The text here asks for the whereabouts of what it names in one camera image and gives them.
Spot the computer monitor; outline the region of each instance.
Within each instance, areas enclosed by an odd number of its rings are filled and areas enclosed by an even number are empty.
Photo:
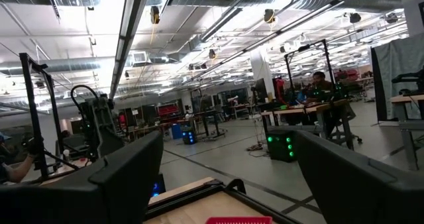
[[[268,98],[268,93],[266,92],[266,86],[264,78],[261,78],[255,83],[256,92],[258,93],[258,101],[265,102],[265,98]]]

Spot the black box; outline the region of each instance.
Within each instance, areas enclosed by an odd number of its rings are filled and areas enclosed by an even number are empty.
[[[293,162],[297,160],[295,153],[295,132],[269,128],[266,142],[272,160]]]

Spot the pillar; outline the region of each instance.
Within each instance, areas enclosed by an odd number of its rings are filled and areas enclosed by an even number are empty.
[[[188,113],[193,113],[193,103],[191,102],[190,91],[183,91],[180,93],[181,102],[183,103],[183,111],[184,114],[188,111]]]
[[[424,0],[403,0],[409,36],[424,33]]]
[[[272,73],[266,56],[266,46],[260,46],[250,52],[250,64],[252,65],[253,79],[256,81],[264,78],[266,92],[271,92],[272,97],[275,98],[276,94],[274,91],[274,84],[272,83]]]

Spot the industrial ceiling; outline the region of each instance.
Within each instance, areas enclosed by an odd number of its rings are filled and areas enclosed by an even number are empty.
[[[13,107],[28,104],[19,61],[21,52],[48,65],[47,71],[56,85],[58,106],[72,104],[69,91],[75,85],[89,85],[99,93],[111,92],[125,0],[0,1],[3,111],[12,113]],[[166,1],[146,1],[117,86],[117,101],[134,96],[148,99],[149,95],[179,89],[207,89],[224,82],[248,82],[252,79],[248,54],[217,66],[212,72],[204,75],[203,72],[332,0],[240,0],[238,13],[207,40],[202,39],[205,31],[236,0],[169,0],[165,6]],[[157,25],[152,24],[151,6],[164,9]],[[266,9],[275,13],[273,23],[264,22]],[[351,23],[355,13],[361,20]],[[274,75],[286,77],[284,54],[307,43],[324,38],[330,41],[331,65],[339,69],[367,65],[370,46],[407,36],[401,0],[346,0],[264,46]],[[216,58],[209,58],[210,49]],[[303,52],[291,61],[292,74],[299,78],[324,67],[322,51],[318,48]],[[196,75],[201,75],[201,79],[191,82]],[[47,89],[38,82],[41,77],[34,74],[32,80],[38,108],[49,110]],[[84,97],[88,95],[86,92],[78,90],[78,95]]]

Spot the blue bin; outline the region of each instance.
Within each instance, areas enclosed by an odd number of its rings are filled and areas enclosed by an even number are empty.
[[[173,124],[171,127],[171,131],[173,139],[180,139],[183,137],[180,124]]]

